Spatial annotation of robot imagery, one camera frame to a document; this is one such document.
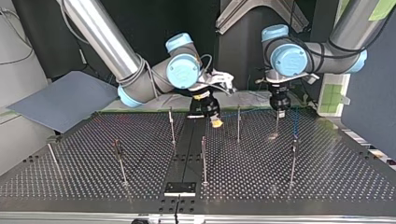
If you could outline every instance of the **optical breadboard table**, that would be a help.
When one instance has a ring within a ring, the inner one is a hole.
[[[57,162],[44,147],[0,177],[0,218],[396,217],[396,173],[310,108],[289,111],[276,138],[275,111],[242,111],[239,143],[236,111],[223,112],[218,129],[208,119],[171,116],[176,145],[169,113],[92,115],[52,144]],[[192,186],[193,195],[166,197],[177,183]]]

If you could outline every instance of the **green label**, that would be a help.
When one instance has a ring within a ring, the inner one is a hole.
[[[379,0],[369,21],[380,21],[385,19],[395,5],[396,0]]]

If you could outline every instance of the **white wall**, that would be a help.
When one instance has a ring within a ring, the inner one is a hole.
[[[0,0],[0,7],[14,10],[11,0]],[[0,16],[0,63],[25,57],[30,49],[21,42]],[[21,24],[11,22],[24,36]],[[53,131],[5,109],[48,85],[45,74],[33,54],[29,59],[0,65],[0,175],[46,144]]]

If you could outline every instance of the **vertical metal pin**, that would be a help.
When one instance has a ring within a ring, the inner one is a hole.
[[[237,142],[239,143],[241,141],[241,107],[238,106],[238,139]]]
[[[171,123],[171,130],[172,130],[172,144],[175,146],[175,128],[174,128],[174,120],[172,118],[172,107],[169,109],[169,122]]]
[[[279,110],[276,111],[276,128],[275,128],[275,133],[277,136],[277,132],[279,131]]]
[[[206,146],[205,146],[205,137],[202,137],[202,152],[201,152],[201,157],[204,162],[204,186],[208,185],[209,183],[207,182],[207,176],[206,176]]]
[[[47,146],[49,147],[50,155],[52,156],[53,161],[55,161],[55,163],[58,164],[58,160],[56,160],[55,153],[53,152],[52,145],[50,143],[48,143]]]
[[[279,136],[279,117],[280,117],[280,110],[277,110],[275,132],[270,134],[269,136],[270,140],[275,140]]]
[[[122,150],[122,148],[121,148],[120,139],[116,138],[116,139],[114,140],[113,147],[114,147],[114,156],[115,156],[116,159],[119,161],[119,163],[120,163],[120,168],[121,168],[121,171],[122,171],[122,178],[123,178],[123,183],[122,183],[122,185],[123,185],[123,186],[128,186],[129,183],[128,183],[128,180],[127,180],[127,178],[126,178],[125,167],[124,167],[124,165],[123,165],[123,160],[122,160],[123,150]]]
[[[123,185],[127,186],[128,185],[128,181],[126,180],[126,174],[125,174],[125,169],[123,167],[122,159],[120,159],[120,166],[121,166],[121,170],[122,170],[122,176],[123,176],[123,179],[124,179]]]
[[[296,166],[296,160],[297,160],[297,155],[299,151],[299,139],[296,135],[294,135],[293,143],[291,145],[291,150],[293,153],[293,163],[291,166],[291,174],[290,174],[290,188],[293,187],[294,185],[294,172],[295,172],[295,166]]]

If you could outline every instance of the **robotic arm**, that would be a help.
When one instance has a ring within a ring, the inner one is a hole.
[[[315,73],[349,74],[359,72],[367,59],[367,44],[384,20],[373,19],[382,0],[351,0],[327,43],[304,43],[289,36],[286,25],[274,25],[262,31],[264,62],[272,69],[266,74],[273,96],[271,106],[285,111],[289,81],[318,78]]]
[[[120,83],[118,93],[124,104],[136,107],[173,88],[187,89],[213,127],[222,125],[219,103],[209,86],[220,84],[222,90],[232,92],[233,76],[206,71],[188,34],[169,39],[165,46],[170,58],[150,67],[133,51],[99,0],[58,1]]]

